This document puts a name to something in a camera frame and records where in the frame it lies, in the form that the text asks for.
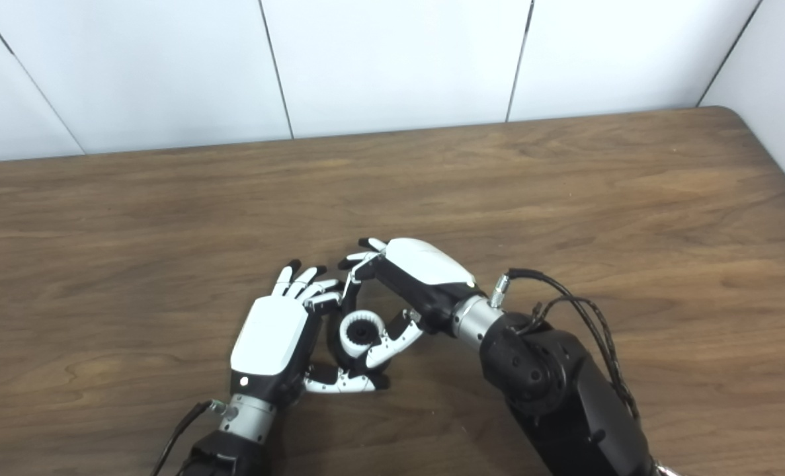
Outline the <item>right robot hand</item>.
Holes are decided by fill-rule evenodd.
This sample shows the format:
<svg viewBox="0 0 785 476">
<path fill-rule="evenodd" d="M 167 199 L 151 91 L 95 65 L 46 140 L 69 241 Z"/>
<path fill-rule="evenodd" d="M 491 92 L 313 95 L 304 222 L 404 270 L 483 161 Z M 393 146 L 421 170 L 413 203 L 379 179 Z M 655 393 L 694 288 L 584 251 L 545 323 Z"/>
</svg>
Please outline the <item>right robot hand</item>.
<svg viewBox="0 0 785 476">
<path fill-rule="evenodd" d="M 337 265 L 348 273 L 341 298 L 343 313 L 355 311 L 359 289 L 366 280 L 379 280 L 409 305 L 390 323 L 397 334 L 386 329 L 378 344 L 356 357 L 352 371 L 358 376 L 382 367 L 424 333 L 451 337 L 459 320 L 458 310 L 471 300 L 486 298 L 467 268 L 429 242 L 405 237 L 387 242 L 362 238 L 358 244 L 365 252 L 348 255 Z"/>
</svg>

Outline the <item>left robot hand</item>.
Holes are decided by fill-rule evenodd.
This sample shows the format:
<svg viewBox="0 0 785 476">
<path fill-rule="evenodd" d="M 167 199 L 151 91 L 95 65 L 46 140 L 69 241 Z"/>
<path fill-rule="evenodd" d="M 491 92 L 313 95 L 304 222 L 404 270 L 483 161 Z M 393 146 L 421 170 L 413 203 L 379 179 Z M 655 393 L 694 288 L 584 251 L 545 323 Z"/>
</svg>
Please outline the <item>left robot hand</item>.
<svg viewBox="0 0 785 476">
<path fill-rule="evenodd" d="M 322 280 L 325 266 L 302 267 L 294 259 L 278 273 L 273 290 L 248 311 L 231 351 L 229 394 L 283 409 L 304 393 L 386 391 L 381 373 L 357 376 L 342 367 L 311 364 L 323 317 L 338 310 L 342 283 Z"/>
</svg>

